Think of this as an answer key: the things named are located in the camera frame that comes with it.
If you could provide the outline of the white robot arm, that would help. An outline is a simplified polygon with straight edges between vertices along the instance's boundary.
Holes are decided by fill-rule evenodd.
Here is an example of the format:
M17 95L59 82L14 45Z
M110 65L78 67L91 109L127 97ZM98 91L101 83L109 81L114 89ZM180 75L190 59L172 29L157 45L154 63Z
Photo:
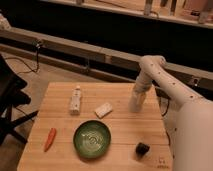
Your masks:
M160 55L140 58L129 102L131 112L139 112L146 92L155 81L180 106L176 122L172 171L213 171L213 101L206 99L164 70Z

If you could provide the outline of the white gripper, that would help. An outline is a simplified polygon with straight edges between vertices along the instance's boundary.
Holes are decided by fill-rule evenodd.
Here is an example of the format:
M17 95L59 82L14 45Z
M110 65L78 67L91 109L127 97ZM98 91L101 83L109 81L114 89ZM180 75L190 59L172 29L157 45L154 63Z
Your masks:
M133 90L137 93L141 93L138 95L138 99L136 102L137 110L141 110L143 103L146 99L146 93L152 86L152 79L145 74L140 74L135 81L135 85Z

